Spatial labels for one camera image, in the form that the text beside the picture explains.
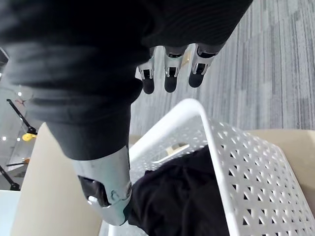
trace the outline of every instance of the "white plastic basket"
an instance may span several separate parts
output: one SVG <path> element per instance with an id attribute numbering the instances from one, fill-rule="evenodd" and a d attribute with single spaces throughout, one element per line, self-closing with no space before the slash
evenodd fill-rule
<path id="1" fill-rule="evenodd" d="M 167 156 L 176 143 L 187 148 Z M 314 217 L 281 149 L 208 119 L 193 99 L 180 102 L 130 149 L 131 181 L 206 144 L 230 236 L 315 236 Z M 128 224 L 109 227 L 109 236 L 138 235 L 146 234 Z"/>

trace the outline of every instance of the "striped carpet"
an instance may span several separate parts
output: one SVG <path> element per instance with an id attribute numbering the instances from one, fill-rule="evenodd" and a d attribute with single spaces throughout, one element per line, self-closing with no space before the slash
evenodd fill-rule
<path id="1" fill-rule="evenodd" d="M 176 91 L 168 94 L 157 51 L 156 90 L 134 102 L 130 133 L 143 135 L 184 98 L 199 100 L 209 117 L 241 129 L 314 129 L 314 48 L 313 0 L 254 0 L 200 88 L 189 87 L 185 65 Z"/>

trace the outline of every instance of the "robotic finger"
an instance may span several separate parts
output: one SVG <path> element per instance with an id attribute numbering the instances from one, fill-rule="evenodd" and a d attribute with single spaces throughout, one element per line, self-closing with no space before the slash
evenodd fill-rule
<path id="1" fill-rule="evenodd" d="M 144 64 L 138 66 L 143 83 L 143 90 L 146 94 L 154 91 L 154 54 L 156 48 L 150 48 L 151 58 Z"/>
<path id="2" fill-rule="evenodd" d="M 187 46 L 167 47 L 164 46 L 164 67 L 165 67 L 165 90 L 169 93 L 175 91 L 177 76 L 181 69 L 183 55 Z"/>
<path id="3" fill-rule="evenodd" d="M 218 53 L 218 51 L 214 51 L 208 45 L 196 44 L 192 56 L 191 72 L 189 75 L 189 85 L 191 87 L 197 88 L 201 85 L 207 69 L 211 65 L 214 56 Z"/>

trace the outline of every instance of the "black fabric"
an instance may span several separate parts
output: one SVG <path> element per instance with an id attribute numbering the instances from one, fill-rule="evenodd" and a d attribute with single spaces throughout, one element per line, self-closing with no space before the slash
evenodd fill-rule
<path id="1" fill-rule="evenodd" d="M 221 48 L 252 0 L 0 0 L 4 76 L 33 88 L 29 114 L 65 154 L 90 160 L 127 144 L 134 73 L 149 47 Z"/>
<path id="2" fill-rule="evenodd" d="M 129 224 L 149 236 L 228 236 L 208 146 L 147 171 L 132 187 Z"/>

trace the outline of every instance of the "perforated basket wall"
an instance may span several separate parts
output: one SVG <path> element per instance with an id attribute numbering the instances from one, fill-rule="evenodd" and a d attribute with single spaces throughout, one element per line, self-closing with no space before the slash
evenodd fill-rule
<path id="1" fill-rule="evenodd" d="M 155 170 L 209 143 L 231 236 L 315 236 L 314 217 L 280 148 L 227 124 L 205 120 L 205 112 L 200 108 L 198 112 L 132 159 L 131 181 L 136 182 L 146 170 Z M 177 143 L 189 147 L 165 158 L 165 150 Z M 145 235 L 128 224 L 112 228 L 111 233 Z"/>

